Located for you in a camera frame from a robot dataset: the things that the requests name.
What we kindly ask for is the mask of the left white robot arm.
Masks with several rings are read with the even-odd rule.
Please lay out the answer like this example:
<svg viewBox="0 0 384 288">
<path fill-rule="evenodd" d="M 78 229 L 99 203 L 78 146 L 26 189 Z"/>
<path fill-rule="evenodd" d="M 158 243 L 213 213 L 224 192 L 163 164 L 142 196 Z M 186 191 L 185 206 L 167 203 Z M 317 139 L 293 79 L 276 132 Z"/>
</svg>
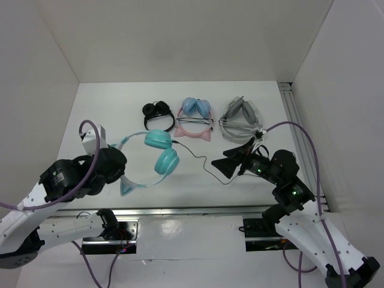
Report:
<svg viewBox="0 0 384 288">
<path fill-rule="evenodd" d="M 106 184 L 117 181 L 127 163 L 123 153 L 113 147 L 99 151 L 90 177 L 74 195 L 62 202 L 53 201 L 67 195 L 83 179 L 93 157 L 82 155 L 73 160 L 54 162 L 41 176 L 25 198 L 31 206 L 46 205 L 32 211 L 12 210 L 1 220 L 1 268 L 17 269 L 33 261 L 42 252 L 55 246 L 87 237 L 112 239 L 119 223 L 111 209 L 103 208 L 90 216 L 56 224 L 45 220 L 68 203 L 85 196 L 95 196 Z"/>
</svg>

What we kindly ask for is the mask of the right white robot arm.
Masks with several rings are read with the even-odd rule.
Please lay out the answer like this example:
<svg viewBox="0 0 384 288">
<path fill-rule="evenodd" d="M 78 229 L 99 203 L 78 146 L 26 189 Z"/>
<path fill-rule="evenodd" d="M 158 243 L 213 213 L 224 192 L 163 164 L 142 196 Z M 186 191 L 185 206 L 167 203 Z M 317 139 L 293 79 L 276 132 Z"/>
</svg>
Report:
<svg viewBox="0 0 384 288">
<path fill-rule="evenodd" d="M 280 149 L 268 158 L 249 141 L 223 155 L 211 164 L 225 177 L 251 172 L 275 186 L 277 204 L 262 214 L 263 231 L 279 234 L 303 252 L 328 287 L 365 287 L 373 279 L 379 262 L 363 255 L 327 219 L 315 195 L 298 178 L 294 153 Z"/>
</svg>

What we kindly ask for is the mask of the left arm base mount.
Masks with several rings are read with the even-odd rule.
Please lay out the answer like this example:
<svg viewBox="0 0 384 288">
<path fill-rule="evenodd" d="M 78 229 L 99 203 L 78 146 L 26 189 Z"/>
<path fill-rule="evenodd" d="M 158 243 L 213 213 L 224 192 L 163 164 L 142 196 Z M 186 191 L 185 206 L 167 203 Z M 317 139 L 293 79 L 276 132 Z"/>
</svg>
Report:
<svg viewBox="0 0 384 288">
<path fill-rule="evenodd" d="M 82 251 L 86 255 L 136 254 L 139 220 L 123 216 L 117 216 L 117 220 L 119 228 L 108 239 L 102 236 L 83 238 L 80 244 Z"/>
</svg>

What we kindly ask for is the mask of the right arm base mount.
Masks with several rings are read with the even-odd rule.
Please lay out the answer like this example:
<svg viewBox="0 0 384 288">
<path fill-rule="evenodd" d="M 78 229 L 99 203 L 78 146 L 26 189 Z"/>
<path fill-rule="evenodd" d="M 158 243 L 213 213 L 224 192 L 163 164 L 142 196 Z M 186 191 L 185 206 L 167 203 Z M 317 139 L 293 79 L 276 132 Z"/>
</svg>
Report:
<svg viewBox="0 0 384 288">
<path fill-rule="evenodd" d="M 246 252 L 297 250 L 297 247 L 269 227 L 262 218 L 244 218 L 238 228 L 245 237 Z"/>
</svg>

